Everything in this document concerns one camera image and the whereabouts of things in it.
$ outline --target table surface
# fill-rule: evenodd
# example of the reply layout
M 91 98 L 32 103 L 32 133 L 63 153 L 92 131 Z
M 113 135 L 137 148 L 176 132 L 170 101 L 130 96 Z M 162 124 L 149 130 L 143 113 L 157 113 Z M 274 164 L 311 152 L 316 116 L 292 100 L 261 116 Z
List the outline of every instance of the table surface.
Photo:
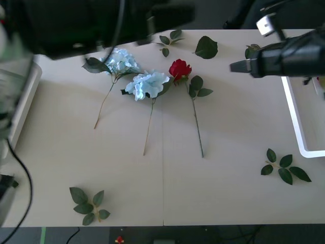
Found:
M 204 35 L 218 42 L 219 53 L 210 60 L 192 54 Z M 181 58 L 192 66 L 190 78 L 200 75 L 204 87 L 214 90 L 195 100 L 203 159 L 184 86 L 157 99 L 142 156 L 151 101 L 121 96 L 130 78 L 114 86 L 94 130 L 110 77 L 85 71 L 81 57 L 40 57 L 42 80 L 16 146 L 35 186 L 24 226 L 81 226 L 69 187 L 90 197 L 105 190 L 102 207 L 111 216 L 92 226 L 325 223 L 325 164 L 299 154 L 280 77 L 229 71 L 230 63 L 245 58 L 246 45 L 265 46 L 276 37 L 263 38 L 256 30 L 186 30 L 183 38 L 167 58 L 155 44 L 122 47 L 143 68 L 165 73 Z M 292 165 L 313 182 L 294 178 L 290 186 L 276 170 L 261 176 L 268 148 L 278 158 L 293 154 Z M 28 184 L 16 163 L 2 170 L 20 182 L 5 222 L 15 226 L 27 205 Z

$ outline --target white tray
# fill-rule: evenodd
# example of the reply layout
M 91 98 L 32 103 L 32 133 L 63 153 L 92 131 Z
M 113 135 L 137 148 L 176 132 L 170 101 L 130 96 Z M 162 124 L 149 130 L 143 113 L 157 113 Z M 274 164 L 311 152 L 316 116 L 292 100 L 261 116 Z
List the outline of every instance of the white tray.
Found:
M 301 155 L 324 157 L 325 98 L 316 78 L 303 85 L 302 78 L 282 77 L 282 83 Z
M 16 113 L 12 119 L 12 127 L 9 135 L 9 141 L 13 148 L 15 148 L 22 126 L 24 125 L 25 119 L 27 117 L 31 102 L 35 95 L 36 89 L 39 85 L 42 76 L 42 69 L 37 64 L 33 65 L 32 73 L 30 79 L 26 84 L 25 91 L 19 101 Z M 2 159 L 5 160 L 8 154 L 7 145 L 5 145 L 4 153 Z

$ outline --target white frame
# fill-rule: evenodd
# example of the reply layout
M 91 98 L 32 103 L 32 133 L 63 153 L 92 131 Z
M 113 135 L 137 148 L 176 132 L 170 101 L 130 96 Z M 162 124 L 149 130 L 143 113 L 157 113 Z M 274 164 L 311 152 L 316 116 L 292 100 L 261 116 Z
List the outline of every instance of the white frame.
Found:
M 325 150 L 310 151 L 308 149 L 289 77 L 282 77 L 282 83 L 301 155 L 305 158 L 325 157 Z

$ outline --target artificial flower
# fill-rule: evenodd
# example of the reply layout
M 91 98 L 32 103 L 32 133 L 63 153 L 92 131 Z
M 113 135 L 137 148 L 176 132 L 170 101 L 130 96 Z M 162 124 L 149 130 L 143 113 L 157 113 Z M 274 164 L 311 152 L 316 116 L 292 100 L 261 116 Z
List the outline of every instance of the artificial flower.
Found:
M 180 80 L 182 76 L 188 76 L 192 72 L 190 65 L 187 65 L 185 61 L 178 59 L 173 62 L 169 68 L 169 73 L 175 77 L 174 82 Z
M 135 100 L 142 100 L 146 97 L 146 93 L 151 98 L 156 98 L 158 93 L 164 88 L 163 84 L 169 81 L 169 77 L 164 73 L 156 72 L 152 70 L 150 73 L 145 71 L 144 74 L 140 74 L 133 78 L 133 82 L 130 82 L 125 91 L 129 94 L 135 95 Z
M 126 49 L 114 48 L 105 64 L 113 74 L 137 73 L 141 71 L 141 67 L 136 62 L 134 56 L 128 53 Z

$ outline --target red rose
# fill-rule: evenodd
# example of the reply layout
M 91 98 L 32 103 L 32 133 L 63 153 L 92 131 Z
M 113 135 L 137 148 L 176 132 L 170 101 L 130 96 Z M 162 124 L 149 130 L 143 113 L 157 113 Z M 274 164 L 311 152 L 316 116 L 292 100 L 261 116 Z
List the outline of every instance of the red rose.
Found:
M 183 60 L 176 60 L 169 68 L 169 73 L 175 77 L 174 82 L 180 80 L 183 75 L 188 76 L 192 72 L 190 65 L 187 65 Z

